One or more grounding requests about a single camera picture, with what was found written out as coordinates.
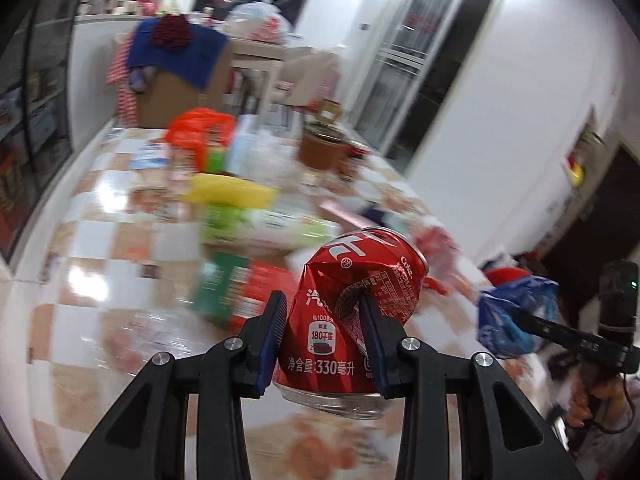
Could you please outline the person's right hand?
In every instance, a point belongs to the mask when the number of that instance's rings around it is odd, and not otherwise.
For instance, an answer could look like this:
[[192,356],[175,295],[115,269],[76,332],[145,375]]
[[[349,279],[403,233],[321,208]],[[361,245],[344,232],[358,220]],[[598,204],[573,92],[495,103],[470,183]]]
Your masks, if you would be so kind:
[[572,428],[582,428],[587,422],[600,425],[605,430],[622,430],[631,423],[634,415],[626,399],[625,383],[620,376],[608,382],[600,382],[587,390],[582,378],[573,378],[570,407],[565,421]]

